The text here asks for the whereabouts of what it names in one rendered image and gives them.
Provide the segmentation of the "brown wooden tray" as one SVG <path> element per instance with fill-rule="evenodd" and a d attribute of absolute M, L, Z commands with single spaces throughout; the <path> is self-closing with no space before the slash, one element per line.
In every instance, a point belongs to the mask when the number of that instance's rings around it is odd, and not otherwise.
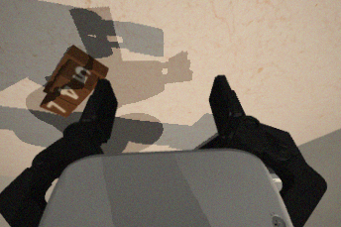
<path fill-rule="evenodd" d="M 68 50 L 68 52 L 65 54 L 65 56 L 61 60 L 60 64 L 58 65 L 56 71 L 54 72 L 53 76 L 49 80 L 43 92 L 48 93 L 50 88 L 53 86 L 53 84 L 57 80 L 57 77 L 59 76 L 59 74 L 62 72 L 62 70 L 65 68 L 65 66 L 71 59 L 75 61 L 76 63 L 80 64 L 81 66 L 85 67 L 89 71 L 93 72 L 94 74 L 98 75 L 97 80 L 99 78 L 105 78 L 109 70 L 107 66 L 105 66 L 104 64 L 96 60 L 95 58 L 91 57 L 90 55 L 88 55 L 87 53 L 85 53 L 84 51 L 76 47 L 75 45 L 72 45 L 72 47 Z M 94 87 L 97 83 L 97 80 L 94 84 Z"/>

